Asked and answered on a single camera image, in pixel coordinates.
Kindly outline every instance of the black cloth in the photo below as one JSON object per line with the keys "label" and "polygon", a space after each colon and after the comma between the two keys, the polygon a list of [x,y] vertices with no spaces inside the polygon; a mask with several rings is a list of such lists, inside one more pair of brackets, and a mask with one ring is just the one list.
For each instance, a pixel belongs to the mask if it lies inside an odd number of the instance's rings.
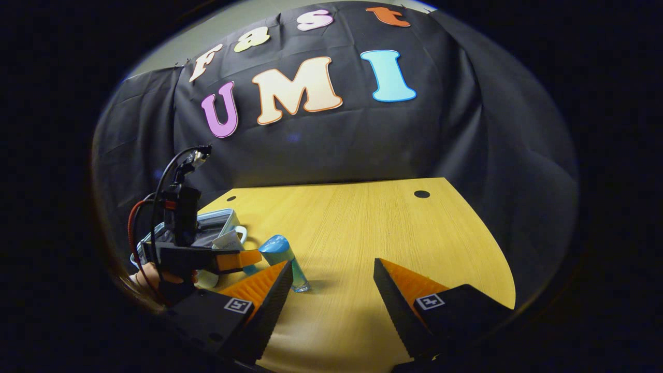
{"label": "black cloth", "polygon": [[[188,182],[200,205],[231,188],[445,177],[470,203],[504,251],[514,275],[516,306],[550,280],[575,224],[578,175],[570,137],[548,94],[511,55],[441,11],[394,5],[410,27],[366,12],[376,3],[348,1],[286,11],[218,38],[207,71],[189,83],[198,56],[183,67],[124,81],[95,134],[93,168],[105,213],[129,264],[126,221],[154,191],[170,158],[190,146],[213,145],[212,157]],[[327,9],[332,24],[297,29],[296,18]],[[267,26],[271,39],[243,52],[237,39]],[[413,100],[378,102],[373,70],[359,55],[400,53]],[[308,58],[328,56],[339,108],[259,125],[259,88],[252,78],[279,69],[293,79]],[[234,81],[235,133],[210,131],[201,101]],[[217,95],[219,120],[226,120]]]}

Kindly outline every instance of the white wall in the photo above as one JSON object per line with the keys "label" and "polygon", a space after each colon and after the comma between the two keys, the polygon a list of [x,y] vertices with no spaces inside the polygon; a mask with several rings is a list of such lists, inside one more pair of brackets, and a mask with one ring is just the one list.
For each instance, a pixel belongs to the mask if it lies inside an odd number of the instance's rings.
{"label": "white wall", "polygon": [[[424,13],[435,10],[415,0],[364,0],[376,3],[401,5]],[[208,19],[190,27],[157,47],[139,62],[127,76],[141,72],[183,65],[187,58],[204,52],[216,40],[261,19],[288,9],[325,3],[325,0],[244,0],[221,8]]]}

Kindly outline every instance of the purple letter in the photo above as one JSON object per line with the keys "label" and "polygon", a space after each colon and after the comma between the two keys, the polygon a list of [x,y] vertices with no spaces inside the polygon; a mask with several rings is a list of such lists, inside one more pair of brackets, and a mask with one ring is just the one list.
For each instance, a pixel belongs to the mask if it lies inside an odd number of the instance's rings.
{"label": "purple letter", "polygon": [[228,113],[228,121],[221,123],[216,115],[214,108],[214,94],[211,94],[203,100],[200,104],[205,110],[205,116],[210,125],[211,132],[220,138],[228,137],[237,129],[237,108],[235,107],[235,99],[233,98],[233,87],[235,82],[228,82],[219,88],[219,94],[223,97],[225,102],[225,111]]}

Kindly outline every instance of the blue bottle cap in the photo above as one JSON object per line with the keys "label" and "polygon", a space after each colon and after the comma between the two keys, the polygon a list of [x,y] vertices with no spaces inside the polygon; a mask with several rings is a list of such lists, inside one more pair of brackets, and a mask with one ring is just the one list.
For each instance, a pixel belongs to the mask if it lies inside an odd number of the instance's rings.
{"label": "blue bottle cap", "polygon": [[289,248],[290,243],[288,240],[280,234],[277,234],[259,247],[258,251],[261,253],[282,253],[288,251]]}

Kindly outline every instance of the orange letter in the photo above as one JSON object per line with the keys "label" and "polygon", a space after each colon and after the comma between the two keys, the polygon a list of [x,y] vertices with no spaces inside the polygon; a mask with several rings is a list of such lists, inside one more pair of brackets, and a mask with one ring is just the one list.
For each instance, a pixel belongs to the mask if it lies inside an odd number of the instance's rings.
{"label": "orange letter", "polygon": [[274,123],[283,116],[283,112],[276,108],[274,99],[291,115],[297,114],[304,90],[307,97],[304,110],[307,112],[338,108],[343,100],[333,91],[327,69],[331,61],[329,57],[309,58],[299,65],[293,80],[275,68],[254,76],[251,81],[258,84],[260,89],[261,114],[258,124]]}
{"label": "orange letter", "polygon": [[189,82],[193,82],[194,80],[196,80],[198,76],[201,76],[205,72],[205,70],[207,70],[205,69],[205,65],[209,64],[212,61],[212,59],[214,58],[214,52],[220,51],[222,47],[223,44],[219,44],[214,48],[208,50],[205,54],[203,54],[202,56],[196,59],[196,67],[194,68],[194,73],[191,74]]}
{"label": "orange letter", "polygon": [[265,26],[253,29],[239,37],[239,42],[235,45],[235,52],[247,50],[252,46],[260,45],[269,40],[268,29]]}
{"label": "orange letter", "polygon": [[400,27],[408,27],[410,26],[410,23],[407,21],[401,21],[400,19],[397,19],[396,16],[403,16],[399,12],[394,12],[390,11],[389,9],[385,7],[377,7],[377,8],[366,8],[366,11],[368,12],[373,12],[375,13],[375,16],[382,22],[392,25],[392,26],[400,26]]}

